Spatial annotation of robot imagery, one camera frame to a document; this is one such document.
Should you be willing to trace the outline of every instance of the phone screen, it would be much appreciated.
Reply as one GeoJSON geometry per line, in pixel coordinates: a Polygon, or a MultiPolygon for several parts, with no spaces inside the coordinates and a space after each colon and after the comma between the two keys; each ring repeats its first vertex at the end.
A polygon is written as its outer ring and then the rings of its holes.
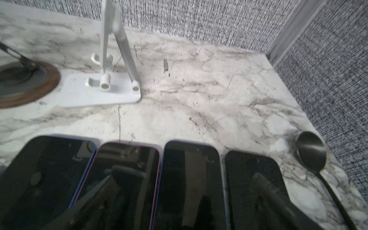
{"type": "Polygon", "coordinates": [[[91,141],[30,140],[0,176],[0,229],[40,229],[65,212],[95,153],[91,141]]]}
{"type": "Polygon", "coordinates": [[[79,197],[111,175],[117,194],[108,229],[148,230],[159,162],[160,154],[155,148],[105,143],[97,151],[79,197]]]}
{"type": "Polygon", "coordinates": [[[166,144],[153,229],[226,229],[215,148],[178,141],[166,144]]]}

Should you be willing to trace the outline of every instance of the phone stand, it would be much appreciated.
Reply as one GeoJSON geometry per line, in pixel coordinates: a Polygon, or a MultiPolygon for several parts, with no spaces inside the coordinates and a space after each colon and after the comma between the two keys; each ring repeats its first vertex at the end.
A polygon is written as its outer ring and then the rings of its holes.
{"type": "Polygon", "coordinates": [[[136,103],[141,99],[138,72],[130,51],[120,12],[111,0],[102,1],[102,34],[100,55],[92,54],[92,61],[101,68],[96,74],[71,74],[62,79],[63,87],[59,94],[59,105],[80,107],[136,103]],[[107,54],[109,34],[115,35],[127,73],[108,73],[106,68],[113,64],[113,57],[107,54]]]}

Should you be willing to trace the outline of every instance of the white marble surface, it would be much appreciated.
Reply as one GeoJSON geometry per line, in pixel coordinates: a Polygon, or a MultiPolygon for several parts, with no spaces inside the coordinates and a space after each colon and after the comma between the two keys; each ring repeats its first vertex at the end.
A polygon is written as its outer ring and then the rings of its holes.
{"type": "MultiPolygon", "coordinates": [[[[293,155],[297,134],[315,129],[264,54],[127,29],[142,100],[65,109],[56,105],[63,77],[99,71],[90,56],[99,50],[100,22],[0,3],[0,28],[2,42],[61,73],[61,83],[49,95],[0,110],[0,164],[8,165],[27,141],[42,134],[98,138],[101,143],[147,142],[161,148],[172,139],[205,142],[222,160],[230,149],[272,157],[295,205],[325,229],[345,229],[323,184],[293,155]]],[[[108,52],[115,58],[112,71],[125,71],[113,38],[108,52]]],[[[0,64],[12,60],[0,54],[0,64]]],[[[328,154],[322,174],[357,226],[368,229],[367,204],[333,155],[328,154]]]]}

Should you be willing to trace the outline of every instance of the blue phone frame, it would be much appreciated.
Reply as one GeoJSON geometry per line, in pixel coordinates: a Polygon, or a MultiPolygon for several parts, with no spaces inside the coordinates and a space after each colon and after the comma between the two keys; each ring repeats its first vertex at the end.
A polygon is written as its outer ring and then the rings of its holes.
{"type": "Polygon", "coordinates": [[[97,145],[94,142],[92,142],[92,141],[89,141],[89,142],[91,142],[93,144],[93,152],[92,152],[91,158],[89,159],[88,164],[87,164],[87,166],[86,166],[86,168],[85,168],[85,170],[82,174],[82,177],[79,180],[77,189],[74,192],[74,195],[73,195],[73,197],[72,197],[72,199],[69,203],[68,208],[71,208],[74,205],[74,203],[77,201],[77,199],[79,197],[79,194],[81,192],[81,188],[83,187],[83,185],[85,183],[85,180],[87,178],[87,175],[89,173],[89,170],[90,170],[91,166],[93,165],[93,162],[95,161],[95,156],[96,156],[98,148],[97,148],[97,145]]]}

